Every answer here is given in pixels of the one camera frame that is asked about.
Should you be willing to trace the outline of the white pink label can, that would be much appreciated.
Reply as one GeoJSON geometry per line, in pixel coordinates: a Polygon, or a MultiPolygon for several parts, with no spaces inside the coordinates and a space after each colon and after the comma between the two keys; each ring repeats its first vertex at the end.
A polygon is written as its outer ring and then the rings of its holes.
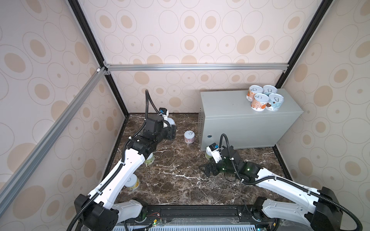
{"type": "Polygon", "coordinates": [[[254,111],[262,112],[269,102],[269,97],[263,93],[257,93],[254,95],[254,98],[251,102],[251,108],[254,111]]]}

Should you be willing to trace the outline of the blue label can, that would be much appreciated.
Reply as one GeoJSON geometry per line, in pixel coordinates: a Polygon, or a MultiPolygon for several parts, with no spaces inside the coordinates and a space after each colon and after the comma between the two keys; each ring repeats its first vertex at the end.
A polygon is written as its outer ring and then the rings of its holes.
{"type": "Polygon", "coordinates": [[[269,101],[266,104],[266,110],[273,112],[278,111],[284,102],[284,97],[277,93],[271,93],[268,97],[269,101]]]}

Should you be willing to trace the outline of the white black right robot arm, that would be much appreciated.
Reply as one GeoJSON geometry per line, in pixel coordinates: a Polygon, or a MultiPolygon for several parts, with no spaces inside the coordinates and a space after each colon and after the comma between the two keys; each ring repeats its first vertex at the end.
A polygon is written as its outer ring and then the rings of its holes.
{"type": "Polygon", "coordinates": [[[260,221],[262,217],[279,218],[307,225],[314,231],[339,231],[343,214],[347,214],[355,222],[355,230],[363,230],[361,221],[340,205],[329,188],[319,190],[300,185],[253,162],[236,163],[225,159],[218,163],[211,161],[200,165],[199,169],[207,177],[221,172],[231,173],[244,185],[264,188],[289,200],[288,203],[263,198],[256,200],[251,209],[256,221],[260,221]]]}

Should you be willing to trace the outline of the teal label can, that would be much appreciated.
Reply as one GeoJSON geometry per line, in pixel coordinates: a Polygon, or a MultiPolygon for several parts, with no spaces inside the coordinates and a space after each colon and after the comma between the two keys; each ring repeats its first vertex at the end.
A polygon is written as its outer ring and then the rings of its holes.
{"type": "Polygon", "coordinates": [[[277,88],[272,85],[263,86],[263,94],[267,96],[269,96],[272,93],[277,93],[277,92],[278,92],[277,88]]]}

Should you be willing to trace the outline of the red label can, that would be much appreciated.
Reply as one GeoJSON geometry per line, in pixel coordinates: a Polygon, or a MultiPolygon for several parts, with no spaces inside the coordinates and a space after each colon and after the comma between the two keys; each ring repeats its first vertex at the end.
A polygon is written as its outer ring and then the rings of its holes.
{"type": "Polygon", "coordinates": [[[169,122],[169,124],[170,124],[171,126],[174,126],[174,125],[175,125],[175,122],[174,122],[174,120],[173,120],[172,118],[168,117],[168,118],[167,118],[167,121],[169,122]]]}

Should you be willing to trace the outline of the orange label can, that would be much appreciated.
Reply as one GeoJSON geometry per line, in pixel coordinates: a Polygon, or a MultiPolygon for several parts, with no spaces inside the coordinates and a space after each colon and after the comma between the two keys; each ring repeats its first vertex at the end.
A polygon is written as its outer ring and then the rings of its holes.
{"type": "Polygon", "coordinates": [[[247,100],[252,102],[253,99],[254,99],[254,96],[255,94],[258,94],[258,93],[263,93],[264,92],[264,89],[261,87],[261,86],[258,86],[258,85],[251,85],[248,89],[248,93],[247,93],[247,100]]]}

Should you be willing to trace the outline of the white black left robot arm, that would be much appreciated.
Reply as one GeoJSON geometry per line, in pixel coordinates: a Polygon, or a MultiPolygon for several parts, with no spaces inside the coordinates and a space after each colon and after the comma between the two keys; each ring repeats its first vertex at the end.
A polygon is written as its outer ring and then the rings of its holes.
{"type": "Polygon", "coordinates": [[[141,130],[125,143],[122,157],[112,171],[90,191],[80,194],[75,202],[76,216],[67,230],[73,230],[77,222],[91,231],[111,231],[121,223],[140,215],[143,205],[135,200],[116,204],[116,198],[134,172],[156,152],[163,140],[173,140],[177,127],[167,115],[149,115],[141,130]]]}

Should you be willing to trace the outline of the yellow green label can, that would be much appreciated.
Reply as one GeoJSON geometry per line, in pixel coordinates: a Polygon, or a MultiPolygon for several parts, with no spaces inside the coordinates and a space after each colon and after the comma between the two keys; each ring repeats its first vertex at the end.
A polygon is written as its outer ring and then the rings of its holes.
{"type": "Polygon", "coordinates": [[[135,174],[132,174],[128,181],[125,183],[125,187],[131,191],[136,190],[139,187],[139,185],[140,180],[135,174]]]}

